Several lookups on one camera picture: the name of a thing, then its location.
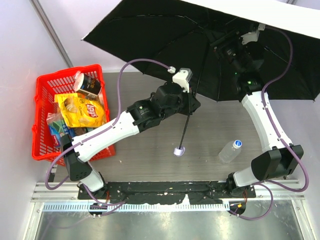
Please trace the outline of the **yellow Lay's chips bag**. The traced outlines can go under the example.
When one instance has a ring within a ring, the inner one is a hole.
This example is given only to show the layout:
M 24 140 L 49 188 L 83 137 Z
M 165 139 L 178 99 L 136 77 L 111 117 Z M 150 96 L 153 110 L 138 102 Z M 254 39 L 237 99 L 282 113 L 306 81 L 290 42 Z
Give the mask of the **yellow Lay's chips bag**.
M 70 128 L 98 128 L 107 123 L 104 107 L 80 93 L 56 94 L 54 102 Z

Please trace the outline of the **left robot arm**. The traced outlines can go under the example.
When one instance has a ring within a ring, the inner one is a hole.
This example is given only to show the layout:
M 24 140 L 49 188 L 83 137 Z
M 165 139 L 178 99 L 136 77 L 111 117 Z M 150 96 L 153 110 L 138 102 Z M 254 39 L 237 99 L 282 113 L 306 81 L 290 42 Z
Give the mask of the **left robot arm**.
M 166 83 L 149 98 L 130 105 L 116 119 L 74 138 L 63 136 L 62 155 L 69 179 L 81 182 L 91 193 L 99 192 L 106 182 L 89 163 L 94 155 L 120 140 L 157 127 L 175 114 L 191 115 L 200 106 L 195 93 L 184 91 L 177 83 Z

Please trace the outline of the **red plastic basket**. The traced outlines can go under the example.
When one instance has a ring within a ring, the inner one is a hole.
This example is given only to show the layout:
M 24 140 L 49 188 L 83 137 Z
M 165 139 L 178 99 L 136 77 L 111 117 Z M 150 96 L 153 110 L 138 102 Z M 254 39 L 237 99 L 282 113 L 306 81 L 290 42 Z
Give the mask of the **red plastic basket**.
M 53 162 L 60 154 L 59 148 L 54 146 L 47 125 L 47 115 L 57 110 L 57 106 L 54 104 L 56 94 L 69 94 L 74 91 L 74 75 L 78 71 L 96 78 L 103 87 L 105 86 L 102 67 L 99 64 L 66 68 L 41 75 L 36 79 L 35 122 L 32 126 L 31 150 L 32 158 L 36 161 Z

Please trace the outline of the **blue snack packet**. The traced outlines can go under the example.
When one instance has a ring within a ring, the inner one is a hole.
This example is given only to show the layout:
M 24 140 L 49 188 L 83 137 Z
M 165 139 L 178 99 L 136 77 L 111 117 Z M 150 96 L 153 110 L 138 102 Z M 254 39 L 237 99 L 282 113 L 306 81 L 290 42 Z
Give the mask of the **blue snack packet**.
M 64 135 L 70 135 L 72 138 L 76 136 L 75 131 L 67 126 L 64 119 L 50 121 L 47 124 L 54 147 L 61 146 L 61 138 Z

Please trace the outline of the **lavender folding umbrella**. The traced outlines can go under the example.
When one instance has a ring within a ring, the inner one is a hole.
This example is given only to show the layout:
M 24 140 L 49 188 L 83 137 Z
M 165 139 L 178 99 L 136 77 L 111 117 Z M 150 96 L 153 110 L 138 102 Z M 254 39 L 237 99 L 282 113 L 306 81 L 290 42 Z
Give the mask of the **lavender folding umbrella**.
M 238 100 L 231 88 L 235 68 L 210 51 L 210 31 L 239 30 L 260 22 L 181 0 L 123 0 L 84 41 L 125 61 L 141 73 L 174 83 L 181 69 L 192 71 L 189 91 L 217 102 Z M 259 74 L 271 100 L 314 100 L 320 94 L 318 38 L 265 25 Z

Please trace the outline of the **clear pink snack packet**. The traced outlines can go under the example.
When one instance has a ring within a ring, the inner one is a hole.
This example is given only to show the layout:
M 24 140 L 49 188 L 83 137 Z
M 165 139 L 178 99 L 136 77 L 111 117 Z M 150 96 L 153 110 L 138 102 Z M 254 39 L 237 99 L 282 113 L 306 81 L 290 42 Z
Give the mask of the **clear pink snack packet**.
M 49 124 L 52 124 L 53 122 L 59 122 L 62 119 L 63 119 L 63 117 L 62 117 L 60 112 L 59 113 L 51 113 L 51 112 L 49 112 L 47 114 L 46 122 L 49 125 Z

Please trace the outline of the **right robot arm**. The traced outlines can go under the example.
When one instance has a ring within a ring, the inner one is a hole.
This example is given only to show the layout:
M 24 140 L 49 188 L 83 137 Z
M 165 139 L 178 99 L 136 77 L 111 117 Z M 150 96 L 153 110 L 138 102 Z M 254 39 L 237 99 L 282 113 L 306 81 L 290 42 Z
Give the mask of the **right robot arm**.
M 249 167 L 228 175 L 226 184 L 230 193 L 242 193 L 256 183 L 273 183 L 275 178 L 287 177 L 302 165 L 304 150 L 284 133 L 269 101 L 268 84 L 263 83 L 259 73 L 264 57 L 258 39 L 256 30 L 214 49 L 235 68 L 230 86 L 248 112 L 262 148 L 261 155 Z

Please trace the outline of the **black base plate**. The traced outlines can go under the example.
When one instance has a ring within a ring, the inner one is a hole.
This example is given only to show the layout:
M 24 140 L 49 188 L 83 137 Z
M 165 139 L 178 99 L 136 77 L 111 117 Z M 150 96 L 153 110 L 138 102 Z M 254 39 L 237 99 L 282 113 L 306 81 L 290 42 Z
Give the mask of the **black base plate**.
M 93 192 L 98 200 L 112 204 L 174 205 L 188 197 L 191 205 L 221 204 L 222 199 L 255 198 L 252 186 L 236 187 L 225 181 L 131 181 L 108 182 Z

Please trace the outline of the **clear plastic water bottle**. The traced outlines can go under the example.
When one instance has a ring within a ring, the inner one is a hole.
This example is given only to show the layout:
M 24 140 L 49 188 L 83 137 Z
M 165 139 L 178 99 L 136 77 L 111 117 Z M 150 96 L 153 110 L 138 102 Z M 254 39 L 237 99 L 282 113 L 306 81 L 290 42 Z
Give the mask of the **clear plastic water bottle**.
M 241 140 L 234 140 L 227 143 L 218 154 L 218 159 L 223 164 L 232 162 L 241 153 L 242 146 L 243 143 Z

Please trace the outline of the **black and white carton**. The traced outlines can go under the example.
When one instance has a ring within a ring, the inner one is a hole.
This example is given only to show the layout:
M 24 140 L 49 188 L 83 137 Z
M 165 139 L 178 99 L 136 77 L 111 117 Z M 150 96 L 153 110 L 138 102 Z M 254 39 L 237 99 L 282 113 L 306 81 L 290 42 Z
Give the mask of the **black and white carton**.
M 83 72 L 77 71 L 74 76 L 73 90 L 89 98 L 96 98 L 101 92 L 102 86 L 98 79 Z

